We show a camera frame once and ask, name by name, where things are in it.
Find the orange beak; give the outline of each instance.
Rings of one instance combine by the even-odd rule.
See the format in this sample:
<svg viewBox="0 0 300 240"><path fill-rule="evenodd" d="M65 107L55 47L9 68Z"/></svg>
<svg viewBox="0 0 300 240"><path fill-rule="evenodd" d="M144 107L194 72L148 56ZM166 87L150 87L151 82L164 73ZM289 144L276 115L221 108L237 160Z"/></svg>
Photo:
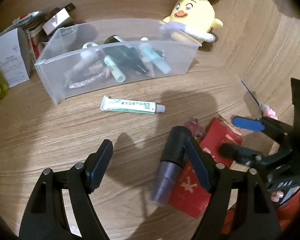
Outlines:
<svg viewBox="0 0 300 240"><path fill-rule="evenodd" d="M175 18L184 18L186 17L188 14L185 13L183 10L178 11L177 13L174 14Z"/></svg>

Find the red box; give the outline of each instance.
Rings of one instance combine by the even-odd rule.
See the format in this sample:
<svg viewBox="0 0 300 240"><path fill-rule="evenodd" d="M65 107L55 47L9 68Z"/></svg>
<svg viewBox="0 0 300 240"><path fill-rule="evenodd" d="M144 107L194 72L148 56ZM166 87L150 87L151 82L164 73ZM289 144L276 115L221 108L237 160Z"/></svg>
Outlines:
<svg viewBox="0 0 300 240"><path fill-rule="evenodd" d="M200 141L201 149L212 155L218 163L230 167L232 160L220 156L218 149L223 143L231 143L240 146L242 138L240 132L235 130L221 116L214 117L206 128L206 136ZM182 210L186 214L197 218L210 200L210 194L199 185L197 176L190 162L183 168L182 173L175 184L170 205Z"/></svg>

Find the yellow chick plush toy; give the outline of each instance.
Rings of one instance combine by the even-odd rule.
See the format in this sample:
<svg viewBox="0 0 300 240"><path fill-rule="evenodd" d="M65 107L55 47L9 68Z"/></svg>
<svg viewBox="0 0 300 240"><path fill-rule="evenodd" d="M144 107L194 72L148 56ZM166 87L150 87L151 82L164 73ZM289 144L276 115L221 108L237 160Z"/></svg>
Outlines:
<svg viewBox="0 0 300 240"><path fill-rule="evenodd" d="M211 28L221 28L223 23L215 18L215 12L208 0L178 0L171 15L164 22L177 28L200 43L213 42Z"/></svg>

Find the transparent plastic bin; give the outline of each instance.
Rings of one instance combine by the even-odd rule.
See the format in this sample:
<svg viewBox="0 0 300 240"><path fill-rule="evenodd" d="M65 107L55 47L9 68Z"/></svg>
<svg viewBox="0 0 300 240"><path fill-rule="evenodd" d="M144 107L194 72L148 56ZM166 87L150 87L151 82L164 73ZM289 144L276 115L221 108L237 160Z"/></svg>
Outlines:
<svg viewBox="0 0 300 240"><path fill-rule="evenodd" d="M103 44L112 35L119 36L124 42ZM141 41L142 37L147 37L149 41ZM95 42L99 46L82 49L87 42ZM104 59L106 56L111 56L111 59L113 56L120 59L118 48L122 49L122 46L124 49L133 50L134 56L138 57L120 62L118 68L125 75L125 80L119 83L109 73L109 67L104 64ZM58 104L66 98L106 87L185 74L199 46L201 44L187 34L172 29L159 20L102 20L58 29L40 54L35 68L53 103ZM149 57L146 57L144 61L145 66L150 66L147 68L150 70L148 73L141 74L131 67L134 61L145 60L144 57L142 58L141 49L144 47L160 55L169 65L170 71L165 74L155 64L149 65ZM81 55L89 53L98 54L99 60L85 62Z"/></svg>

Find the wood grain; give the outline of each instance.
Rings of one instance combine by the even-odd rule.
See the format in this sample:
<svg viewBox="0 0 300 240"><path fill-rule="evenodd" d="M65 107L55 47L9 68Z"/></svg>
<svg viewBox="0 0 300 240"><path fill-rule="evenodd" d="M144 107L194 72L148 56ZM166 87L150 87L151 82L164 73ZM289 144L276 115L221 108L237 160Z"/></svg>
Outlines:
<svg viewBox="0 0 300 240"><path fill-rule="evenodd" d="M72 2L76 22L109 18L155 18L170 14L177 0L4 0L0 29L20 15ZM197 117L201 125L217 113L256 115L238 75L280 120L292 122L290 78L300 79L300 13L291 0L214 0L222 29L204 43L185 75L172 76L69 98L54 106L40 79L12 88L0 102L0 214L18 233L39 174L70 168L96 151L104 138L114 156L92 203L111 239L189 239L198 219L147 203L160 155L174 125ZM103 95L155 101L166 113L101 112ZM265 154L273 145L244 133L244 144ZM65 192L70 226L77 232Z"/></svg>

